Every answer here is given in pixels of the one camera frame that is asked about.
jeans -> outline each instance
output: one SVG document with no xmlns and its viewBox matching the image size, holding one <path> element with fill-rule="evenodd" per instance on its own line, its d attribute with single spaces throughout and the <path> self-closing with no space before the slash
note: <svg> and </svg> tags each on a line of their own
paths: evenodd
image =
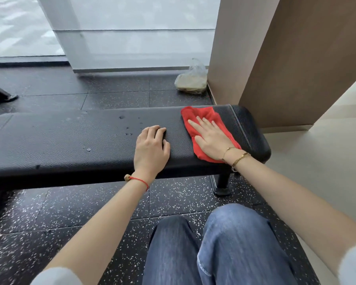
<svg viewBox="0 0 356 285">
<path fill-rule="evenodd" d="M 151 236 L 144 285 L 297 284 L 288 256 L 265 218 L 240 204 L 209 216 L 203 242 L 180 215 L 164 218 Z"/>
</svg>

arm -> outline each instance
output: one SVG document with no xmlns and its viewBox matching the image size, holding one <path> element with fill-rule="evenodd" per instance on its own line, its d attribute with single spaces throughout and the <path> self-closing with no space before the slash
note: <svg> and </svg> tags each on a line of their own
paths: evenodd
<svg viewBox="0 0 356 285">
<path fill-rule="evenodd" d="M 216 160 L 224 157 L 232 165 L 245 153 L 236 148 L 226 152 L 233 144 L 218 126 L 199 117 L 197 121 L 199 124 L 189 123 L 201 135 L 195 140 L 208 156 Z M 356 245 L 356 222 L 251 156 L 241 159 L 236 169 L 336 275 L 342 258 Z"/>
<path fill-rule="evenodd" d="M 166 128 L 145 128 L 137 138 L 133 177 L 151 184 L 170 157 L 170 144 L 162 137 Z M 73 271 L 85 285 L 97 284 L 111 261 L 146 185 L 130 180 L 61 249 L 45 268 Z"/>
</svg>

white sleeve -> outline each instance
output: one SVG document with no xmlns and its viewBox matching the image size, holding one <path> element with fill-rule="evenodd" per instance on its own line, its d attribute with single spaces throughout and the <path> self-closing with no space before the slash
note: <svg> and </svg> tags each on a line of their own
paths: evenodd
<svg viewBox="0 0 356 285">
<path fill-rule="evenodd" d="M 83 283 L 70 269 L 55 267 L 42 271 L 30 285 L 83 285 Z"/>
<path fill-rule="evenodd" d="M 348 250 L 339 267 L 341 285 L 356 285 L 356 246 Z"/>
</svg>

weight bench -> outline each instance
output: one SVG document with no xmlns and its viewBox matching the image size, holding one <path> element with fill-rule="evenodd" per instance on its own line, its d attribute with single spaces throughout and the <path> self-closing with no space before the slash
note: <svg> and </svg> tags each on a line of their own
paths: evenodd
<svg viewBox="0 0 356 285">
<path fill-rule="evenodd" d="M 270 147 L 247 109 L 213 107 L 243 149 L 260 162 L 270 158 Z M 0 190 L 122 181 L 133 172 L 137 136 L 145 127 L 158 124 L 167 128 L 171 154 L 157 178 L 219 175 L 212 178 L 214 192 L 229 194 L 230 167 L 195 156 L 182 108 L 0 115 Z"/>
</svg>

gold bracelet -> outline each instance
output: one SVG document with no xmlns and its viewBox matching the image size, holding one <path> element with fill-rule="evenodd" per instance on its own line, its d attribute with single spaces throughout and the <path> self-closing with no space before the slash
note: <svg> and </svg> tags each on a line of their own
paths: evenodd
<svg viewBox="0 0 356 285">
<path fill-rule="evenodd" d="M 238 158 L 233 164 L 232 164 L 232 171 L 233 172 L 237 172 L 237 170 L 235 170 L 235 166 L 237 165 L 237 163 L 242 159 L 245 158 L 247 156 L 250 156 L 251 154 L 249 154 L 248 152 L 245 152 L 240 158 Z"/>
<path fill-rule="evenodd" d="M 226 161 L 224 160 L 225 153 L 227 153 L 228 150 L 229 150 L 229 149 L 232 149 L 232 148 L 236 148 L 236 147 L 228 147 L 227 150 L 225 150 L 225 152 L 224 152 L 224 154 L 223 154 L 223 158 L 222 158 L 222 161 L 223 161 L 224 163 L 226 163 Z"/>
</svg>

